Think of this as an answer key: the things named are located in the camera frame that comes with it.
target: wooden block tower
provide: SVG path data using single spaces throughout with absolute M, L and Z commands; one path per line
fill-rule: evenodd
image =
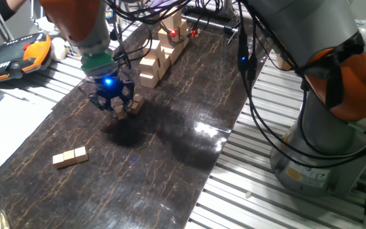
M 170 37 L 173 42 L 182 39 L 183 36 L 188 35 L 187 21 L 182 19 L 182 12 L 179 10 L 168 18 L 164 19 L 162 23 L 170 31 Z M 162 80 L 167 69 L 176 62 L 177 57 L 182 53 L 183 49 L 188 44 L 189 40 L 173 46 L 169 43 L 168 34 L 161 29 L 158 32 L 159 40 L 152 40 L 144 48 L 144 53 L 149 53 L 142 58 L 139 63 L 140 69 L 140 84 L 145 87 L 154 88 L 158 81 Z

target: metal slotted table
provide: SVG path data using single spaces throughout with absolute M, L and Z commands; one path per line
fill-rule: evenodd
M 299 115 L 300 84 L 295 73 L 279 71 L 267 61 L 254 85 L 254 104 L 279 135 Z M 309 198 L 293 193 L 272 173 L 270 151 L 252 120 L 247 100 L 186 229 L 366 228 L 364 192 L 353 190 L 345 198 Z

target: wooden block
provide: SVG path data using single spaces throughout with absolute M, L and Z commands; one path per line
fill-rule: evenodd
M 175 64 L 177 57 L 179 57 L 181 51 L 179 51 L 179 48 L 166 48 L 163 47 L 165 50 L 165 53 L 169 54 L 169 58 L 170 58 L 170 63 L 173 65 Z
M 159 55 L 159 63 L 160 66 L 164 66 L 165 65 L 165 61 L 166 61 L 166 57 L 165 57 L 165 50 L 162 50 L 160 55 Z
M 130 108 L 130 113 L 133 115 L 137 115 L 138 112 L 140 111 L 140 108 L 142 107 L 142 105 L 143 105 L 143 102 L 139 103 L 139 102 L 132 101 L 128 105 L 128 107 Z
M 179 51 L 179 54 L 178 54 L 178 56 L 179 56 L 182 53 L 183 49 L 184 49 L 184 41 L 182 43 L 178 44 L 176 48 Z
M 117 107 L 115 107 L 114 110 L 115 110 L 115 113 L 117 114 L 117 118 L 119 120 L 122 120 L 128 116 L 127 113 L 125 112 L 123 106 L 117 106 Z
M 65 166 L 76 165 L 77 164 L 77 159 L 74 156 L 74 149 L 64 152 L 63 153 L 63 160 L 64 160 L 64 163 L 65 163 Z
M 166 61 L 165 61 L 165 71 L 167 71 L 169 69 L 169 67 L 171 66 L 171 62 L 170 62 L 170 56 L 169 54 L 165 53 L 165 58 L 166 58 Z
M 285 62 L 279 55 L 276 56 L 276 58 L 278 59 L 278 67 L 284 71 L 288 71 L 290 70 L 292 67 Z
M 158 37 L 160 40 L 160 45 L 167 48 L 173 48 L 173 45 L 169 43 L 168 34 L 163 29 L 160 29 L 158 32 Z
M 159 81 L 158 72 L 156 72 L 156 74 L 154 76 L 141 73 L 139 75 L 139 78 L 140 78 L 140 84 L 144 87 L 149 87 L 149 88 L 154 88 Z
M 158 69 L 158 76 L 159 76 L 159 80 L 162 80 L 163 76 L 165 75 L 166 69 L 165 67 L 161 66 Z
M 155 75 L 159 68 L 159 61 L 157 59 L 142 58 L 139 62 L 140 72 L 148 75 Z
M 53 156 L 53 165 L 56 167 L 56 169 L 61 169 L 66 166 L 64 162 L 63 153 Z
M 184 45 L 184 47 L 183 48 L 185 48 L 186 46 L 187 46 L 187 44 L 189 43 L 189 39 L 187 39 L 187 40 L 185 40 L 185 41 L 183 41 L 183 45 Z
M 161 54 L 161 46 L 160 46 L 160 40 L 152 40 L 152 46 L 151 42 L 148 42 L 147 45 L 144 47 L 144 54 L 148 51 L 148 49 L 151 49 L 149 53 L 145 56 L 147 59 L 153 59 L 156 60 L 158 56 Z
M 169 12 L 172 13 L 176 9 L 177 8 L 173 7 Z M 162 22 L 164 23 L 166 28 L 168 28 L 168 30 L 178 29 L 182 23 L 182 11 L 181 10 L 177 11 L 173 15 L 170 15 L 166 19 L 162 20 Z
M 138 102 L 139 104 L 143 104 L 144 103 L 144 97 L 143 96 L 141 96 L 141 95 L 139 95 L 139 94 L 135 94 L 134 96 L 133 96 L 133 101 L 134 102 Z
M 189 33 L 187 31 L 187 20 L 186 19 L 182 19 L 182 23 L 179 26 L 179 36 L 187 36 Z
M 76 157 L 77 163 L 88 161 L 88 154 L 84 146 L 75 149 L 74 156 Z

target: stacked wooden blocks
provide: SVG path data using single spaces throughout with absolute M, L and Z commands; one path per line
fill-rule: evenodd
M 188 35 L 187 21 L 182 19 L 182 12 L 179 10 L 168 18 L 164 19 L 162 23 L 166 28 L 173 32 L 171 36 L 173 42 L 177 42 L 184 36 Z M 161 29 L 158 32 L 159 40 L 153 40 L 152 46 L 149 41 L 146 41 L 144 53 L 149 53 L 142 58 L 139 63 L 140 69 L 140 84 L 145 87 L 154 88 L 158 81 L 162 80 L 167 69 L 176 62 L 183 49 L 188 44 L 189 40 L 173 46 L 169 43 L 168 34 Z
M 53 165 L 56 167 L 56 169 L 61 169 L 70 165 L 76 165 L 77 163 L 85 162 L 87 160 L 88 155 L 86 148 L 83 146 L 53 156 Z
M 134 95 L 133 101 L 131 101 L 131 103 L 128 105 L 130 113 L 133 115 L 137 115 L 143 104 L 144 97 L 138 94 Z

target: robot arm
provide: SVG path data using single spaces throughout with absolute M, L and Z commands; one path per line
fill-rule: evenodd
M 306 79 L 338 118 L 366 118 L 366 29 L 358 29 L 346 0 L 247 0 L 274 34 L 277 53 Z M 118 66 L 106 52 L 109 33 L 101 0 L 41 0 L 46 14 L 83 56 L 86 75 L 106 92 Z M 277 49 L 278 43 L 283 49 Z
M 105 22 L 106 4 L 101 0 L 41 0 L 51 21 L 58 27 L 73 49 L 82 56 L 81 69 L 92 78 L 96 91 L 88 95 L 90 102 L 114 114 L 111 99 L 119 97 L 124 108 L 133 97 L 133 82 L 118 76 L 118 63 L 112 59 L 110 37 Z M 128 95 L 123 95 L 127 88 Z

